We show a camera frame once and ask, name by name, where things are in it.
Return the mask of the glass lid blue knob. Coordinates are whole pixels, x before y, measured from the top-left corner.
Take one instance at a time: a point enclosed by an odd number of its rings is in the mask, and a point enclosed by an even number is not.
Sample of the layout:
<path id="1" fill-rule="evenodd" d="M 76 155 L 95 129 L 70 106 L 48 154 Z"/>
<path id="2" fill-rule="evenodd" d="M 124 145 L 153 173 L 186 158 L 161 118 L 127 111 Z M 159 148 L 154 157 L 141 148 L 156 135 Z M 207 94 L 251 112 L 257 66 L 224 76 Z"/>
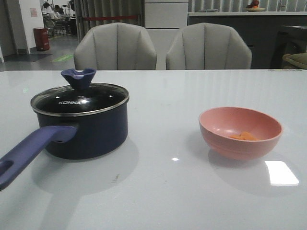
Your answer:
<path id="1" fill-rule="evenodd" d="M 92 83 L 96 70 L 66 69 L 61 72 L 68 85 L 50 88 L 31 99 L 32 109 L 42 115 L 78 117 L 115 109 L 129 100 L 122 86 Z"/>

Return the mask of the pink bowl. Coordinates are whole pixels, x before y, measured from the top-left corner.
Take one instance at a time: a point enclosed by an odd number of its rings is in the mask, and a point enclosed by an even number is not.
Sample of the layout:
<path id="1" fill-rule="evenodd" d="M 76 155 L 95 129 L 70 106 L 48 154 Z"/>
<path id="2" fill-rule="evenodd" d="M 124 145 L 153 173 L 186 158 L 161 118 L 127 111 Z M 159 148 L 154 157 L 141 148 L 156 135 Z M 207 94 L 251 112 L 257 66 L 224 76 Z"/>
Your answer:
<path id="1" fill-rule="evenodd" d="M 230 159 L 249 161 L 268 154 L 276 146 L 282 125 L 272 116 L 241 107 L 211 108 L 199 116 L 201 134 L 209 147 Z M 243 131 L 257 141 L 230 138 Z"/>

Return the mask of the orange ham pieces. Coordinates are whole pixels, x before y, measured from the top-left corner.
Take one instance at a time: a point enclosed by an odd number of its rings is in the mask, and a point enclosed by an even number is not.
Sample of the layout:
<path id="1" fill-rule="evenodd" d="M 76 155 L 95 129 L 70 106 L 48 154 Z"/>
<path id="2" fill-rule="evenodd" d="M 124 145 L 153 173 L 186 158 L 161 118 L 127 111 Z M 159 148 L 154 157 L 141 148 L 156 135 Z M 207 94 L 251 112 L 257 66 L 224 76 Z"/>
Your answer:
<path id="1" fill-rule="evenodd" d="M 233 138 L 233 139 L 238 139 L 238 140 L 251 140 L 251 141 L 259 140 L 258 138 L 256 138 L 255 136 L 253 136 L 251 133 L 249 133 L 247 131 L 243 131 L 240 134 L 233 134 L 229 137 Z"/>

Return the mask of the dark blue saucepan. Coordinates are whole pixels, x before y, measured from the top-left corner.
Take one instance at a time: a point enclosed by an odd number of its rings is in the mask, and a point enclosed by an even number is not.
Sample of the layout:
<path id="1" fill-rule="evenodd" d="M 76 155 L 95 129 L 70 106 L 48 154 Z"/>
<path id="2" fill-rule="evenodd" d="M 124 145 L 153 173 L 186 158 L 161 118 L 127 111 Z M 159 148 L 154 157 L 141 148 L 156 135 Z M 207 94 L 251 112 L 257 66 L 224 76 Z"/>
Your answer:
<path id="1" fill-rule="evenodd" d="M 39 128 L 0 160 L 0 187 L 5 189 L 43 150 L 53 156 L 84 160 L 118 148 L 128 135 L 127 103 L 98 114 L 56 117 L 38 114 Z"/>

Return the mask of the left grey upholstered chair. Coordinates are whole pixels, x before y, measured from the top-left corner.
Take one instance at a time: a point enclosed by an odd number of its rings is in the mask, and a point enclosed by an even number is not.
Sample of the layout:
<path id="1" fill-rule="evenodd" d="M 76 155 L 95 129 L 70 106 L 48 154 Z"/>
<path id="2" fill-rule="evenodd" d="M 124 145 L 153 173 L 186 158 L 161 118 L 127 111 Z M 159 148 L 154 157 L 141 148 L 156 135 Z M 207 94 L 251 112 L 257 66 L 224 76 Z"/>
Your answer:
<path id="1" fill-rule="evenodd" d="M 144 27 L 110 23 L 90 29 L 74 52 L 77 70 L 155 70 L 157 53 Z"/>

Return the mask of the grey upholstered chair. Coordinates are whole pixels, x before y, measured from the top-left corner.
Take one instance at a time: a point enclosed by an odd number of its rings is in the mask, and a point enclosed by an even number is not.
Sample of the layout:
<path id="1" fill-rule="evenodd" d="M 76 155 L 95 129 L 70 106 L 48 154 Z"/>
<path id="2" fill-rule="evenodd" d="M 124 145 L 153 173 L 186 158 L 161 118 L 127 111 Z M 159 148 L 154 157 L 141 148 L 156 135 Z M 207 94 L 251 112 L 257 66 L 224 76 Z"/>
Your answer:
<path id="1" fill-rule="evenodd" d="M 90 29 L 74 52 L 77 70 L 155 70 L 157 53 L 144 27 L 110 23 Z"/>
<path id="2" fill-rule="evenodd" d="M 197 23 L 178 30 L 166 53 L 167 70 L 250 69 L 252 52 L 232 27 Z"/>

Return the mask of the right grey upholstered chair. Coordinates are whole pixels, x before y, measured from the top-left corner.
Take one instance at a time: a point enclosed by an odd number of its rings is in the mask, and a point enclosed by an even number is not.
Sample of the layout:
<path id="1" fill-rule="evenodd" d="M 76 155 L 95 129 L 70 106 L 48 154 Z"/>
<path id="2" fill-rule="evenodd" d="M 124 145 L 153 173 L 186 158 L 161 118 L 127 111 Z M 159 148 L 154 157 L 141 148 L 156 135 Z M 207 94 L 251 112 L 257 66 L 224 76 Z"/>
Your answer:
<path id="1" fill-rule="evenodd" d="M 232 27 L 197 23 L 178 30 L 166 53 L 167 70 L 250 69 L 252 52 Z"/>

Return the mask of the white cabinet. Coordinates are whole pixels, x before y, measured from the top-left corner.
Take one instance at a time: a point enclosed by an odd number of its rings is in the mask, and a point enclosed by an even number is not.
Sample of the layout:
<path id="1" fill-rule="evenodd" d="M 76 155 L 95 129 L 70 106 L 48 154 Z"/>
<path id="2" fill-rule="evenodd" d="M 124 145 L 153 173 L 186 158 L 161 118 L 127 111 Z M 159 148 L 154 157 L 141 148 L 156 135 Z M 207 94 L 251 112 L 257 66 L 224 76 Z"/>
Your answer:
<path id="1" fill-rule="evenodd" d="M 145 28 L 157 53 L 157 70 L 165 70 L 165 57 L 177 30 L 187 25 L 187 0 L 146 0 Z"/>

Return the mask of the red trash bin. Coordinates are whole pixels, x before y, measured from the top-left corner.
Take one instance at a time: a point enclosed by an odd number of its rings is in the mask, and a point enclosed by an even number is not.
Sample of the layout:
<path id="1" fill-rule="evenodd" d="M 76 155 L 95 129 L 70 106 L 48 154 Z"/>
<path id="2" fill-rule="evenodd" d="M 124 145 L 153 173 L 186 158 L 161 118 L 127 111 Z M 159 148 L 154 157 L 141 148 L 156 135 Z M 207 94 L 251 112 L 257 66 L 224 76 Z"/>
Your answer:
<path id="1" fill-rule="evenodd" d="M 46 51 L 50 49 L 47 28 L 34 28 L 34 38 L 37 51 Z"/>

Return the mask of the grey counter sideboard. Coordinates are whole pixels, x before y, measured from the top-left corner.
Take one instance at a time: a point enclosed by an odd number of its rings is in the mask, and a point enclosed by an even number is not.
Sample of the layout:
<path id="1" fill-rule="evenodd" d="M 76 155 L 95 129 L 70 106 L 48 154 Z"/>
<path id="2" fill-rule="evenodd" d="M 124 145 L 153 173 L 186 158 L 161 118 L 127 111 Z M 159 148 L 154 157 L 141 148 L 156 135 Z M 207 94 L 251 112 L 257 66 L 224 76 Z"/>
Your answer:
<path id="1" fill-rule="evenodd" d="M 306 12 L 190 12 L 188 24 L 196 23 L 236 29 L 252 51 L 253 69 L 280 69 L 283 55 L 307 50 Z"/>

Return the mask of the fruit plate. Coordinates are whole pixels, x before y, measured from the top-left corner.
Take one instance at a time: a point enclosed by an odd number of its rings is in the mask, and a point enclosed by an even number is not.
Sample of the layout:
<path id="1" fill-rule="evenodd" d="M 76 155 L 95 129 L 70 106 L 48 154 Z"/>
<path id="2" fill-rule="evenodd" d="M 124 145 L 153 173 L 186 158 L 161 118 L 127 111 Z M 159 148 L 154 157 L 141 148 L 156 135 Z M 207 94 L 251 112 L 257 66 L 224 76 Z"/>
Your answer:
<path id="1" fill-rule="evenodd" d="M 248 12 L 263 12 L 266 9 L 260 7 L 259 0 L 252 0 L 251 3 L 246 6 L 246 10 Z"/>

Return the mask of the olive cushion seat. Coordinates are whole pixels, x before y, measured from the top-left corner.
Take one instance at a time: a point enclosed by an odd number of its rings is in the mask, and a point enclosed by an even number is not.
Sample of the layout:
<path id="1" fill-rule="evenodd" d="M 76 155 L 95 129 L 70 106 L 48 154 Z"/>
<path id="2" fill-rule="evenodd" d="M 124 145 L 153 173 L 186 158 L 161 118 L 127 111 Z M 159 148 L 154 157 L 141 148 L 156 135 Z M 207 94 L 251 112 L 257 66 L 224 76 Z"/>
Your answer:
<path id="1" fill-rule="evenodd" d="M 307 53 L 285 54 L 282 59 L 285 69 L 307 69 Z"/>

